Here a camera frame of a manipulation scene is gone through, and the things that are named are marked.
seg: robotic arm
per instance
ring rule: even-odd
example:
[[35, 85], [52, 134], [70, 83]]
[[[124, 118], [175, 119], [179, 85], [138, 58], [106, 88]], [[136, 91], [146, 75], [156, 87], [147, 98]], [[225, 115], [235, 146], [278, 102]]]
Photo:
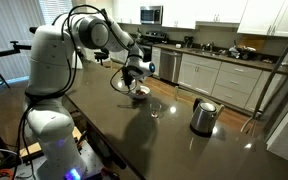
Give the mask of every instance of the robotic arm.
[[[55, 26], [62, 26], [66, 17], [62, 15]], [[129, 86], [133, 79], [141, 80], [155, 71], [153, 63], [143, 62], [144, 50], [112, 18], [104, 18], [99, 14], [75, 15], [72, 17], [71, 26], [71, 33], [79, 48], [101, 49], [105, 47], [111, 52], [128, 50], [129, 54], [122, 68], [126, 86]]]
[[[70, 68], [74, 51], [127, 49], [129, 55], [122, 73], [128, 87], [133, 79], [141, 80], [155, 70], [153, 63], [143, 61], [143, 50], [105, 11], [102, 16], [74, 14], [65, 20], [66, 17], [63, 15], [52, 26], [38, 27], [31, 48], [31, 73], [26, 89], [28, 108], [24, 114], [27, 113], [33, 137], [47, 159], [36, 170], [37, 179], [61, 179], [72, 170], [84, 176], [88, 169], [74, 143], [72, 117], [61, 102], [74, 79]], [[26, 116], [23, 117], [19, 127], [25, 125]]]

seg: glass cup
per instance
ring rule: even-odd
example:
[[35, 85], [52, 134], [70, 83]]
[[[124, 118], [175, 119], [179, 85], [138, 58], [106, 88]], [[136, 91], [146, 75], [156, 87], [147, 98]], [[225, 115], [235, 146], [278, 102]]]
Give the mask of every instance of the glass cup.
[[162, 105], [160, 103], [154, 102], [150, 104], [151, 116], [158, 117], [159, 112], [161, 111]]

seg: kitchen counter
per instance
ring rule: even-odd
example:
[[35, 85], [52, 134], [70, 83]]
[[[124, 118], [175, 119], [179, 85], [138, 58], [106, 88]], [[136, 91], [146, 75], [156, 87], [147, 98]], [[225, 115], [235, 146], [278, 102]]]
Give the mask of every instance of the kitchen counter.
[[[206, 58], [210, 58], [210, 59], [214, 59], [214, 60], [218, 60], [218, 61], [222, 61], [222, 62], [228, 62], [228, 63], [238, 64], [238, 65], [242, 65], [242, 66], [252, 67], [252, 68], [256, 68], [256, 69], [260, 69], [260, 70], [264, 70], [264, 71], [271, 71], [275, 66], [275, 64], [269, 64], [269, 63], [265, 63], [265, 62], [261, 62], [261, 61], [245, 61], [245, 60], [234, 59], [234, 58], [230, 58], [230, 57], [222, 56], [222, 55], [219, 55], [219, 56], [203, 55], [201, 53], [193, 52], [193, 50], [195, 50], [196, 48], [176, 48], [174, 44], [154, 44], [153, 46], [159, 47], [162, 49], [173, 50], [173, 51], [177, 51], [177, 52], [181, 52], [181, 53], [191, 54], [191, 55], [195, 55], [195, 56], [206, 57]], [[288, 66], [281, 66], [277, 72], [280, 74], [287, 75], [288, 74]]]
[[[84, 64], [66, 96], [141, 179], [288, 179], [288, 161], [266, 144], [219, 121], [211, 138], [197, 136], [191, 106], [155, 91], [133, 100], [112, 89], [113, 73]], [[159, 118], [150, 115], [153, 101], [162, 104]]]

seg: stove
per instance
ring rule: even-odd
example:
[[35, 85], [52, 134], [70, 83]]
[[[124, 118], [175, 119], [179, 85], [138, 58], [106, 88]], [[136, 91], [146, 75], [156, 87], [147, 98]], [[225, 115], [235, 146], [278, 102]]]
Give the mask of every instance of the stove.
[[147, 31], [142, 40], [138, 41], [137, 44], [144, 50], [144, 62], [151, 61], [152, 56], [152, 45], [167, 43], [167, 34], [160, 31]]

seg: backsplash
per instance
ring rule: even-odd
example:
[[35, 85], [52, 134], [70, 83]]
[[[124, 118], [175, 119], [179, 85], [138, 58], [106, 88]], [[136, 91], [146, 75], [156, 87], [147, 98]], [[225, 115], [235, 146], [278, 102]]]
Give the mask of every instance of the backsplash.
[[[167, 28], [161, 25], [133, 25], [120, 24], [124, 31], [135, 33], [137, 28], [142, 34], [149, 30], [163, 31], [169, 35], [170, 40], [183, 41], [184, 36], [193, 36], [195, 44], [206, 44], [214, 42], [215, 46], [230, 48], [234, 46], [234, 40], [237, 43], [242, 41], [243, 34], [237, 33], [236, 27], [216, 27], [216, 26], [197, 26], [196, 29]], [[288, 38], [257, 36], [264, 40], [264, 44], [258, 53], [280, 56], [288, 44]]]

